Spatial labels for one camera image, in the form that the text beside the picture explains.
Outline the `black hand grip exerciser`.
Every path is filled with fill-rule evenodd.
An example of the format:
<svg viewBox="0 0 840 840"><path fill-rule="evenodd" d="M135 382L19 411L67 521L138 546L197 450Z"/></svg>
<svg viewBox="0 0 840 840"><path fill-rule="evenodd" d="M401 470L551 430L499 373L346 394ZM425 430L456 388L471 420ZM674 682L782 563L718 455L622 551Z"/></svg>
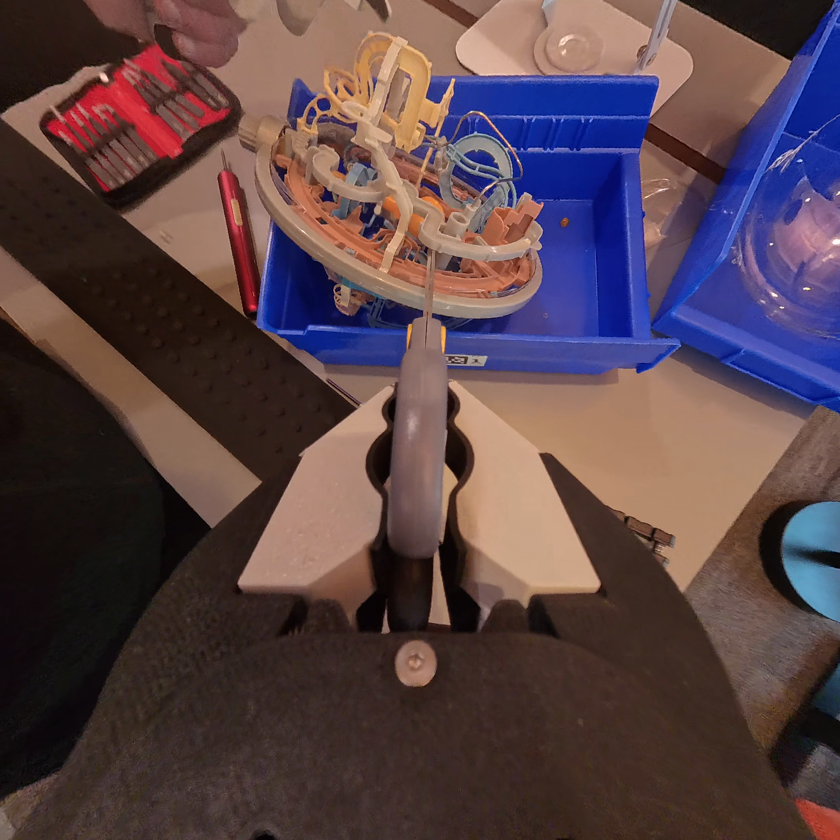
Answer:
<svg viewBox="0 0 840 840"><path fill-rule="evenodd" d="M660 565L663 567L669 565L669 558L666 554L675 546L676 537L673 534L631 516L625 516L623 523L631 533L641 540Z"/></svg>

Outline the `red black tool kit case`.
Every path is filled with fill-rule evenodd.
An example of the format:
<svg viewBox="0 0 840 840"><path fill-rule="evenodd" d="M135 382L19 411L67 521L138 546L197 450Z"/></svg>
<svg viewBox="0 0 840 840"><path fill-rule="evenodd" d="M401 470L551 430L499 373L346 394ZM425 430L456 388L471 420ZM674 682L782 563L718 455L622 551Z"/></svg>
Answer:
<svg viewBox="0 0 840 840"><path fill-rule="evenodd" d="M121 212L234 134L242 115L211 71L149 45L49 106L38 126L94 194Z"/></svg>

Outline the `red pen screwdriver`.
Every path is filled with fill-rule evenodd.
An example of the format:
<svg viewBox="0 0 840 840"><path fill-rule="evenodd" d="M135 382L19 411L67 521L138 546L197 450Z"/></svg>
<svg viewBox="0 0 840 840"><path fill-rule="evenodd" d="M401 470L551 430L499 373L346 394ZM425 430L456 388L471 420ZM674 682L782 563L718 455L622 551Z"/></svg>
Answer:
<svg viewBox="0 0 840 840"><path fill-rule="evenodd" d="M223 203L241 308L248 319L256 320L260 273L246 195L223 150L220 156L222 168L217 175L217 184Z"/></svg>

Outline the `black dotted wrist rest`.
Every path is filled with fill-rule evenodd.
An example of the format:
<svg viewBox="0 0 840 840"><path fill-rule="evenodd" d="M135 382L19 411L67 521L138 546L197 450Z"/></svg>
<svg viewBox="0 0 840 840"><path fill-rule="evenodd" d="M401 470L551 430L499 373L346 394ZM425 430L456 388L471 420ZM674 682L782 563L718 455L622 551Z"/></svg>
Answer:
<svg viewBox="0 0 840 840"><path fill-rule="evenodd" d="M2 248L256 477L355 410L7 123Z"/></svg>

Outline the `person's left hand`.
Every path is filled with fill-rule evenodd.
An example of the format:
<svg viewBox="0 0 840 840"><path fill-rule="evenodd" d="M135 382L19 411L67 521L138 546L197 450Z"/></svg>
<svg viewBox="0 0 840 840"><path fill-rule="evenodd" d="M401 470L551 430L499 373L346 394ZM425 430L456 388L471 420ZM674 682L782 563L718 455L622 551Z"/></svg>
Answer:
<svg viewBox="0 0 840 840"><path fill-rule="evenodd" d="M210 68L226 65L247 27L228 1L86 1L106 28L144 43L154 39L150 15L172 31L178 53Z"/></svg>

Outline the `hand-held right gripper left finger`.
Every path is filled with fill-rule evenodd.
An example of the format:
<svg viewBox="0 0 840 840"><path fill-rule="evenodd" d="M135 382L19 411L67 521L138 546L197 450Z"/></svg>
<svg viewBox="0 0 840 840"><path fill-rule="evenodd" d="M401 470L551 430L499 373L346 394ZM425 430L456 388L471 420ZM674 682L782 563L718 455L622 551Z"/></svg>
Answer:
<svg viewBox="0 0 840 840"><path fill-rule="evenodd" d="M292 594L310 603L332 599L351 623L375 592L370 547L382 498L366 456L385 431L388 385L307 447L238 578L241 592Z"/></svg>

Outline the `person's left forearm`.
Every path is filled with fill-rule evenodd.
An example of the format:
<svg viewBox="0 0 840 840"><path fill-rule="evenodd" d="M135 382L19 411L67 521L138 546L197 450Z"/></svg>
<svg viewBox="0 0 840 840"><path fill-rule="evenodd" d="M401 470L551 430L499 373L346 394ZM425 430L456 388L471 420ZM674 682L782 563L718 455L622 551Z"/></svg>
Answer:
<svg viewBox="0 0 840 840"><path fill-rule="evenodd" d="M2 1L1 111L151 40L144 1Z"/></svg>

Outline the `person's black clothing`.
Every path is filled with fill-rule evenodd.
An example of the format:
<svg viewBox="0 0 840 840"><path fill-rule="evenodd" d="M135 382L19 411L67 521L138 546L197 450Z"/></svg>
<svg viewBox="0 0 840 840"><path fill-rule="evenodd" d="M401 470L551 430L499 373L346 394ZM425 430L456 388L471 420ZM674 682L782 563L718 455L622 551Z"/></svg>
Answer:
<svg viewBox="0 0 840 840"><path fill-rule="evenodd" d="M56 772L209 532L85 386L1 324L1 794Z"/></svg>

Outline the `grey orange handled scissors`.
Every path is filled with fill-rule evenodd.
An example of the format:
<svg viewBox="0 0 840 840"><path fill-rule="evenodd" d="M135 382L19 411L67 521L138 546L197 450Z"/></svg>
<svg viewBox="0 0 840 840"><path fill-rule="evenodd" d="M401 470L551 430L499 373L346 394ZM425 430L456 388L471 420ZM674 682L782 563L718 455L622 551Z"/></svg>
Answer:
<svg viewBox="0 0 840 840"><path fill-rule="evenodd" d="M433 314L436 257L430 249L423 316L412 324L395 387L386 522L394 555L387 585L393 632L427 625L443 516L448 378L445 331Z"/></svg>

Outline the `large blue plastic bin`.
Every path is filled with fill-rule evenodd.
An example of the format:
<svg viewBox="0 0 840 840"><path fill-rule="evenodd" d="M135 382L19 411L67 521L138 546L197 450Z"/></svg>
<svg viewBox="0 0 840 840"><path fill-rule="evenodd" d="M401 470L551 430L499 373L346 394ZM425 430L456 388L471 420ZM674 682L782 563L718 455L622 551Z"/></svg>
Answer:
<svg viewBox="0 0 840 840"><path fill-rule="evenodd" d="M735 371L839 411L838 341L766 318L742 282L737 236L762 175L838 117L838 2L742 132L728 171L654 319L654 328Z"/></svg>

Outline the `plastic ball maze puzzle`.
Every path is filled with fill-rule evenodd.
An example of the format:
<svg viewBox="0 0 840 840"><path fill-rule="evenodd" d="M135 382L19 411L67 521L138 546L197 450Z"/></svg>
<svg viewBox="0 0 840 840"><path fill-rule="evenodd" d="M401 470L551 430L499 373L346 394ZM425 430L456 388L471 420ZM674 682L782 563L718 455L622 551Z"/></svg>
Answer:
<svg viewBox="0 0 840 840"><path fill-rule="evenodd" d="M430 97L432 65L404 38L369 33L350 70L289 122L244 116L259 198L333 283L337 309L390 303L426 317L496 319L543 281L543 204L518 192L519 154L480 110L444 134L452 78Z"/></svg>

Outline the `clear plastic dome half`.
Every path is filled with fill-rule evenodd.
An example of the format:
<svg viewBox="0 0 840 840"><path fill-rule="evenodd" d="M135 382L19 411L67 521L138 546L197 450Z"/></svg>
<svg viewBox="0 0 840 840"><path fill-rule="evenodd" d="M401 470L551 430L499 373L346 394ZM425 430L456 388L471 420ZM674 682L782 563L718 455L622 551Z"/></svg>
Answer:
<svg viewBox="0 0 840 840"><path fill-rule="evenodd" d="M736 244L743 285L767 319L838 341L838 117L770 163Z"/></svg>

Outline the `small blue plastic bin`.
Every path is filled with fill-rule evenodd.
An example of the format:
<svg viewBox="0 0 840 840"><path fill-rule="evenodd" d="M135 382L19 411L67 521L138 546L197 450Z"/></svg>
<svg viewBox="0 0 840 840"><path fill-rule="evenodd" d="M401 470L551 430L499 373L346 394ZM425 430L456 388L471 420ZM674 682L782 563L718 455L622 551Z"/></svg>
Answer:
<svg viewBox="0 0 840 840"><path fill-rule="evenodd" d="M639 152L653 77L456 77L442 134L487 114L524 165L518 192L544 207L542 284L521 310L448 332L450 370L598 375L649 370L678 347L652 337ZM562 217L570 219L566 228ZM328 364L398 366L418 312L390 309L372 329L333 303L325 269L269 229L257 325Z"/></svg>

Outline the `clear plastic shell piece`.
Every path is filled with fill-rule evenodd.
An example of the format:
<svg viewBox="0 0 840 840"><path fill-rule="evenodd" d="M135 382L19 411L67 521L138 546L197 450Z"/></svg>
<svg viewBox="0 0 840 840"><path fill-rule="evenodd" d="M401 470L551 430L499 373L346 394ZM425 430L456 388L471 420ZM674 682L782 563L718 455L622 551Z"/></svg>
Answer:
<svg viewBox="0 0 840 840"><path fill-rule="evenodd" d="M646 250L655 247L663 237L661 228L669 212L670 187L671 182L668 178L642 181L644 244Z"/></svg>

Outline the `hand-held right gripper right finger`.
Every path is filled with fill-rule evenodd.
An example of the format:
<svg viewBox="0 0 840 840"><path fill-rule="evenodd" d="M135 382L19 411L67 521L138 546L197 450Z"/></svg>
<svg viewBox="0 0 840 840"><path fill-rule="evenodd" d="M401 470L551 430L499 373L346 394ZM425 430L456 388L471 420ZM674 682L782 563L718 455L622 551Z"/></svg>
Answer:
<svg viewBox="0 0 840 840"><path fill-rule="evenodd" d="M601 580L538 449L461 384L449 387L474 456L456 511L466 546L460 586L479 623L503 599L527 606L534 595L598 592Z"/></svg>

